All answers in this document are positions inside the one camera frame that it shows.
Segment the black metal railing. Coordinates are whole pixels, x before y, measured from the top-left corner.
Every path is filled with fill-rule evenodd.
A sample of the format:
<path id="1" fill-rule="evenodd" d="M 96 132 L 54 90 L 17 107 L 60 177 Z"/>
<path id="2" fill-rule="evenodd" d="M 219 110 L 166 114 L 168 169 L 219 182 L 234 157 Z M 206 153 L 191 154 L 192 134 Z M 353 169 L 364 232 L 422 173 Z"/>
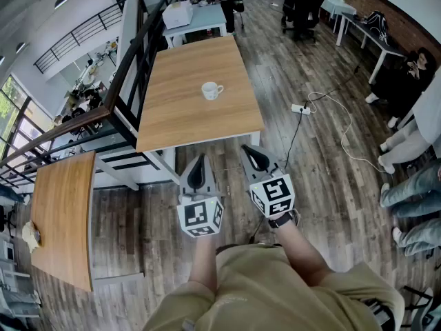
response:
<path id="1" fill-rule="evenodd" d="M 177 182 L 179 176 L 165 160 L 162 150 L 137 150 L 141 142 L 141 115 L 152 80 L 156 55 L 165 48 L 163 11 L 178 0 L 159 0 L 148 10 L 144 0 L 135 0 L 136 35 L 130 39 L 107 89 L 104 102 L 95 109 L 43 133 L 0 161 L 0 183 L 21 192 L 31 192 L 40 168 L 58 162 L 67 149 L 81 146 L 95 151 L 112 169 L 128 174 L 136 183 L 153 183 L 145 168 Z"/>

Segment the person's left forearm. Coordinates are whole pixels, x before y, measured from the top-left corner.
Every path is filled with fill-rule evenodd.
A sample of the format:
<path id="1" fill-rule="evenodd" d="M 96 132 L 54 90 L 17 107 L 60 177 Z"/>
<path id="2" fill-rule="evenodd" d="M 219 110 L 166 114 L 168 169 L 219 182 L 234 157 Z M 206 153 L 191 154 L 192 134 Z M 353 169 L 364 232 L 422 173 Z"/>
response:
<path id="1" fill-rule="evenodd" d="M 212 292 L 217 291 L 215 235 L 208 235 L 196 239 L 189 281 L 199 283 Z"/>

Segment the crumpled beige cloth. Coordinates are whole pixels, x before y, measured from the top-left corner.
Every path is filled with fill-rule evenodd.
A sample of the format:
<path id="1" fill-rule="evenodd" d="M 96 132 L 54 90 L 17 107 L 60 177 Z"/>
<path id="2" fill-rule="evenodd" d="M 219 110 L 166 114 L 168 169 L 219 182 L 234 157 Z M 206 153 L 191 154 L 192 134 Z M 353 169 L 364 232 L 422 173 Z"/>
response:
<path id="1" fill-rule="evenodd" d="M 27 243 L 30 253 L 41 247 L 41 235 L 32 221 L 28 221 L 21 229 L 21 238 Z"/>

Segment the dark top white-legged desk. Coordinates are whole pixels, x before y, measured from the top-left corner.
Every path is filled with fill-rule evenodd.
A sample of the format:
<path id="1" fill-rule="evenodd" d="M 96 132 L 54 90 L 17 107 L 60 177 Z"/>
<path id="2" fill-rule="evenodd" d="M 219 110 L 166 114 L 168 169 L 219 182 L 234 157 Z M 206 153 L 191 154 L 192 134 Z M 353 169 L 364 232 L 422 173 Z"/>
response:
<path id="1" fill-rule="evenodd" d="M 337 41 L 336 41 L 337 46 L 340 46 L 340 44 L 342 42 L 342 37 L 345 34 L 346 25 L 348 23 L 353 24 L 359 31 L 361 31 L 363 33 L 364 37 L 362 39 L 362 45 L 361 45 L 362 49 L 365 48 L 365 45 L 366 45 L 366 42 L 368 39 L 370 39 L 372 42 L 374 42 L 381 49 L 381 53 L 380 53 L 380 56 L 378 57 L 378 61 L 376 63 L 376 66 L 375 66 L 373 72 L 371 73 L 371 77 L 369 79 L 369 84 L 375 83 L 376 76 L 377 76 L 378 72 L 380 71 L 381 66 L 383 65 L 383 62 L 388 54 L 394 55 L 397 57 L 405 57 L 405 55 L 402 54 L 401 51 L 399 51 L 397 48 L 393 48 L 391 46 L 388 46 L 384 41 L 381 41 L 379 37 L 377 37 L 372 31 L 370 31 L 370 29 L 368 29 L 368 27 L 366 27 L 361 22 L 356 21 L 355 18 L 353 17 L 353 15 L 346 13 L 346 12 L 343 12 L 341 14 L 340 29 L 338 31 L 338 36 L 337 36 Z"/>

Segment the person's olive shirt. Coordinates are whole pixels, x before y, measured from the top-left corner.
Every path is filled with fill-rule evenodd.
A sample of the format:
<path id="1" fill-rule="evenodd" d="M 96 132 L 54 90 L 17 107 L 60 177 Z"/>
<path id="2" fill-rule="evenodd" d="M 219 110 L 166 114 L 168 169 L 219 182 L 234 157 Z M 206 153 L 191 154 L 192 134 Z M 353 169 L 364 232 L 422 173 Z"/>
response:
<path id="1" fill-rule="evenodd" d="M 404 299 L 366 263 L 309 287 L 282 248 L 240 245 L 216 258 L 218 287 L 188 281 L 166 295 L 143 331 L 382 331 L 367 305 L 379 301 L 395 330 Z"/>

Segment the narrow wooden table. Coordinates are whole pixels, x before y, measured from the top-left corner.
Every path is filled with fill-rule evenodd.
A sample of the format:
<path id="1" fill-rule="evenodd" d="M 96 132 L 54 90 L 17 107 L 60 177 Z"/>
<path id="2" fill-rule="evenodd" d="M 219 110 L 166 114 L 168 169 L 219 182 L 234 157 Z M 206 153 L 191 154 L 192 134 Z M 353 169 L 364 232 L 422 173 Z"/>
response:
<path id="1" fill-rule="evenodd" d="M 41 246 L 34 267 L 86 292 L 93 291 L 90 267 L 90 210 L 96 152 L 68 157 L 37 170 L 31 221 Z"/>

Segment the white cardboard box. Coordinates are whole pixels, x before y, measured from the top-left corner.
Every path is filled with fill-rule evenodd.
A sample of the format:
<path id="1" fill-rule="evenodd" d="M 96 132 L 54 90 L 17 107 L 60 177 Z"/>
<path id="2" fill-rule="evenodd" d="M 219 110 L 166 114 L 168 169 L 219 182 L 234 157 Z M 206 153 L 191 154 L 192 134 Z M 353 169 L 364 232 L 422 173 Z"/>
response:
<path id="1" fill-rule="evenodd" d="M 163 12 L 163 21 L 168 30 L 187 26 L 193 17 L 193 7 L 190 1 L 171 3 Z"/>

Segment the black backpack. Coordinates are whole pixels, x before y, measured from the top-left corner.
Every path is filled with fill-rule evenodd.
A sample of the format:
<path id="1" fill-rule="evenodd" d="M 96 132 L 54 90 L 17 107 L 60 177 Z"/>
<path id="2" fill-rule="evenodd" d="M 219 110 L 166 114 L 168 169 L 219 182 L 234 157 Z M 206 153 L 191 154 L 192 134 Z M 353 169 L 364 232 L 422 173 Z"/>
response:
<path id="1" fill-rule="evenodd" d="M 387 20 L 380 11 L 373 11 L 368 17 L 365 17 L 362 22 L 366 27 L 379 37 L 379 40 L 388 45 L 388 31 Z"/>

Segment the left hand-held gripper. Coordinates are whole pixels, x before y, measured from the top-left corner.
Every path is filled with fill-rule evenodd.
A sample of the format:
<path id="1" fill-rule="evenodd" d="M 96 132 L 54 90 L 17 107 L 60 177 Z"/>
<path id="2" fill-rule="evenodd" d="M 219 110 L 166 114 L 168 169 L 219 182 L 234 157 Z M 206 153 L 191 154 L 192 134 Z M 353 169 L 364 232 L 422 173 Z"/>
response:
<path id="1" fill-rule="evenodd" d="M 206 154 L 190 161 L 180 177 L 177 213 L 181 230 L 198 238 L 218 234 L 224 207 Z"/>

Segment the black wrist watch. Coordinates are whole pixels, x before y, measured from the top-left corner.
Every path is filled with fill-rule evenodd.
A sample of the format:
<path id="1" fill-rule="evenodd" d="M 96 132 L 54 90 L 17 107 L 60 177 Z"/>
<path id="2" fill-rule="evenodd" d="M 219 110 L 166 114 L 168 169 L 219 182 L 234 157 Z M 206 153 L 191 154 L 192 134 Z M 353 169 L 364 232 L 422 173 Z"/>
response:
<path id="1" fill-rule="evenodd" d="M 297 210 L 286 211 L 277 219 L 269 219 L 268 223 L 271 228 L 278 229 L 289 221 L 293 221 L 295 226 L 298 226 L 300 215 L 298 214 Z"/>

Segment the table with pale blue cloth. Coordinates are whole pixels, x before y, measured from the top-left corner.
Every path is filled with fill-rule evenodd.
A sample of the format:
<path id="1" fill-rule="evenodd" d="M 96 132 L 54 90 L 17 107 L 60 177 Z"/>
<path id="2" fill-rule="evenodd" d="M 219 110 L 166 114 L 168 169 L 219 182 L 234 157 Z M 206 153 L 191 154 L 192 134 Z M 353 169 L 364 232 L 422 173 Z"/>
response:
<path id="1" fill-rule="evenodd" d="M 324 0 L 321 8 L 329 13 L 330 19 L 334 20 L 333 32 L 336 31 L 338 17 L 341 16 L 342 13 L 347 13 L 351 15 L 357 14 L 357 10 L 351 5 L 345 3 L 343 0 Z"/>

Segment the black office chair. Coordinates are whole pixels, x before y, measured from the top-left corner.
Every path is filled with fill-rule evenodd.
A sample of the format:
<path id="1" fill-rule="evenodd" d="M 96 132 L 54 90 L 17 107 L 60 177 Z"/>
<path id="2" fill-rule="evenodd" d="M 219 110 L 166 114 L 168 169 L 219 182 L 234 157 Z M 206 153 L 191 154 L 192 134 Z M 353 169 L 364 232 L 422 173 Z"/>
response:
<path id="1" fill-rule="evenodd" d="M 292 31 L 294 41 L 311 39 L 316 42 L 314 28 L 320 21 L 324 0 L 284 0 L 282 32 Z"/>

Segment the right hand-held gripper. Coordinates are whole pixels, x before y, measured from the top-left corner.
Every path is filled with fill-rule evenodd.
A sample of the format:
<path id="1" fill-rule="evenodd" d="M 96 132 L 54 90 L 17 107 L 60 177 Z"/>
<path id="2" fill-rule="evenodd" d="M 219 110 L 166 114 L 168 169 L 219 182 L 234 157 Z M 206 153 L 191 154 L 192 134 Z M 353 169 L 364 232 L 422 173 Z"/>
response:
<path id="1" fill-rule="evenodd" d="M 260 146 L 242 145 L 240 159 L 247 179 L 258 179 L 249 185 L 249 192 L 252 202 L 267 219 L 294 209 L 291 177 L 278 168 L 278 159 L 272 152 Z M 259 179 L 261 172 L 271 173 Z"/>

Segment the white cup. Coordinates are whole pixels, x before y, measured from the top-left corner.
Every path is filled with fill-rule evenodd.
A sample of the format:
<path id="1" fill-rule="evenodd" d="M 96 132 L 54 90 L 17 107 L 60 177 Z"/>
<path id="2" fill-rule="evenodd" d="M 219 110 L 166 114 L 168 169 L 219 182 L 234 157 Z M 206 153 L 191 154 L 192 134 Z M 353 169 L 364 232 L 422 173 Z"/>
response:
<path id="1" fill-rule="evenodd" d="M 218 98 L 219 94 L 224 90 L 224 86 L 218 85 L 215 82 L 206 82 L 201 87 L 203 96 L 210 101 Z"/>

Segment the grey office machine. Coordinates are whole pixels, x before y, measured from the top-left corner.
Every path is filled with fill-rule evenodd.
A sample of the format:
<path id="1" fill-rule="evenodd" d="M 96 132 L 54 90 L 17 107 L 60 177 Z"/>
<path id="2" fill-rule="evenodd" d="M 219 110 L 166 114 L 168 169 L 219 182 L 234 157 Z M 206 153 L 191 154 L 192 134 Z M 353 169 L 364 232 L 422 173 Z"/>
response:
<path id="1" fill-rule="evenodd" d="M 38 301 L 31 276 L 18 270 L 12 239 L 0 232 L 0 312 L 26 321 L 39 319 Z"/>

